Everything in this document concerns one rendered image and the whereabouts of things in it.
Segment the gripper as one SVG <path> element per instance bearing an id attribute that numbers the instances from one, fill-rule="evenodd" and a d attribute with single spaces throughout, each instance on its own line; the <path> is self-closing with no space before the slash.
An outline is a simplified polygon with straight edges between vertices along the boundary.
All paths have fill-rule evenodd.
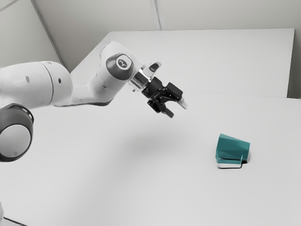
<path id="1" fill-rule="evenodd" d="M 142 94 L 148 98 L 148 105 L 155 112 L 163 113 L 169 118 L 173 118 L 174 113 L 166 107 L 166 102 L 176 102 L 183 109 L 188 108 L 188 104 L 183 98 L 183 91 L 170 82 L 163 86 L 162 81 L 157 77 L 154 77 L 146 88 L 142 90 Z"/>

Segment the teal faceted mug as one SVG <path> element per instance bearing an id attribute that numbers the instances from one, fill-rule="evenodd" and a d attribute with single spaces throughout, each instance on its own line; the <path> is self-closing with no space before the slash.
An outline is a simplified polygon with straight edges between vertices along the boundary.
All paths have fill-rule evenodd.
<path id="1" fill-rule="evenodd" d="M 215 158 L 219 169 L 240 169 L 248 162 L 250 143 L 220 134 Z"/>

